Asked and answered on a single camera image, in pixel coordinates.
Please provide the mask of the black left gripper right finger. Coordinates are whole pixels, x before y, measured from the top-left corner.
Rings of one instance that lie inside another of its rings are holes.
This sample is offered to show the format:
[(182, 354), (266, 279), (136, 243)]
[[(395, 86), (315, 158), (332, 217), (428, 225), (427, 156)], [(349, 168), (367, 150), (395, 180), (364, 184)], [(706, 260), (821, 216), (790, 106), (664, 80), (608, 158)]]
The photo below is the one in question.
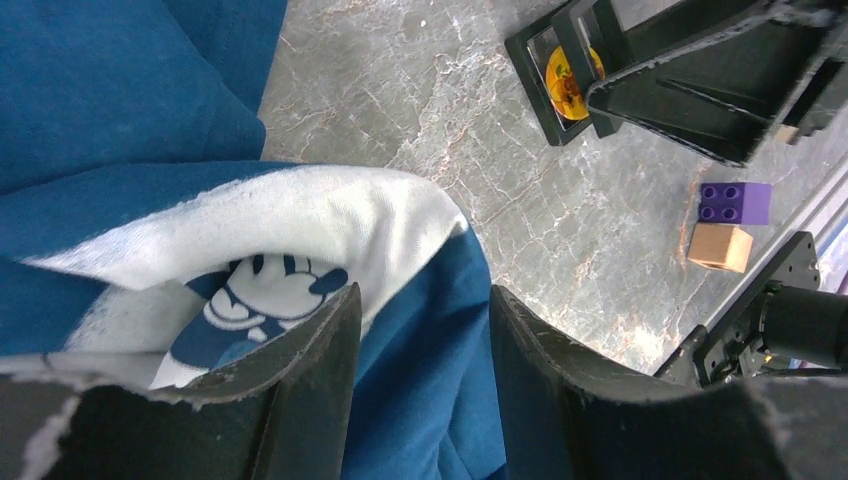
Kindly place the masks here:
[(843, 479), (847, 379), (761, 375), (704, 389), (621, 365), (493, 286), (510, 479)]

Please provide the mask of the tan wooden cube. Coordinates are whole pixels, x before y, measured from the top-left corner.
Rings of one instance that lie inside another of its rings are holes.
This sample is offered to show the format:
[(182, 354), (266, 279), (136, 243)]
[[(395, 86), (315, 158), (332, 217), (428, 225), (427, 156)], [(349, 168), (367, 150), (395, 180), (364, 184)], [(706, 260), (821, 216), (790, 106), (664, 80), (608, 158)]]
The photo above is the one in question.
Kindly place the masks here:
[(687, 259), (713, 270), (745, 273), (753, 237), (730, 224), (696, 223)]

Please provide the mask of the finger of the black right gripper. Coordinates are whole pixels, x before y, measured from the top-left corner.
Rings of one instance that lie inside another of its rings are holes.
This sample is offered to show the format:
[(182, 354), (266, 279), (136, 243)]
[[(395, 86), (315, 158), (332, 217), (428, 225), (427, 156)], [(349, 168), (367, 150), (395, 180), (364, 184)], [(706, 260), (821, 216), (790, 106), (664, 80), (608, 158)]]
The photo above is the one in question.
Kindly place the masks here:
[(635, 62), (592, 85), (592, 111), (712, 160), (795, 144), (847, 103), (843, 1), (681, 1), (628, 33)]

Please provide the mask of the purple cube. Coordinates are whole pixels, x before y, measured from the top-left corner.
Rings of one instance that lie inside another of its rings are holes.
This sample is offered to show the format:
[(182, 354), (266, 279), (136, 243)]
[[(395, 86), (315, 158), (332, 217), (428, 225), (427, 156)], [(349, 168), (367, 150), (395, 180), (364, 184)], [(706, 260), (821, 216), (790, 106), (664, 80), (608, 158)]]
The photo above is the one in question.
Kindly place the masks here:
[(773, 187), (768, 183), (702, 183), (698, 221), (747, 226), (768, 225), (772, 192)]

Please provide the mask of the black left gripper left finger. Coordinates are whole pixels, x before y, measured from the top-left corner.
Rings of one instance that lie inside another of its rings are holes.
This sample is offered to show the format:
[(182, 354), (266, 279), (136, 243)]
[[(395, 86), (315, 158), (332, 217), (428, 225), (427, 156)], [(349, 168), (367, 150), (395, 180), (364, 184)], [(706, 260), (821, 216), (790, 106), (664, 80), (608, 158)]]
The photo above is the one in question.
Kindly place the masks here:
[(52, 367), (1, 377), (5, 479), (337, 479), (361, 295), (182, 388)]

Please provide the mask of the blue Mickey Mouse t-shirt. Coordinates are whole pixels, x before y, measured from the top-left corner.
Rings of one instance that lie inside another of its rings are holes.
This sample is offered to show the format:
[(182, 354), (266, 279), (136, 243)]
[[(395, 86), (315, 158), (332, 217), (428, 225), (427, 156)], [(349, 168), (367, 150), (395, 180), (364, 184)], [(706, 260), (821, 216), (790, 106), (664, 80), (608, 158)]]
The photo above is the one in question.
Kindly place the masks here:
[(337, 479), (502, 479), (491, 277), (455, 201), (265, 161), (282, 1), (1, 5), (1, 377), (182, 388), (361, 295)]

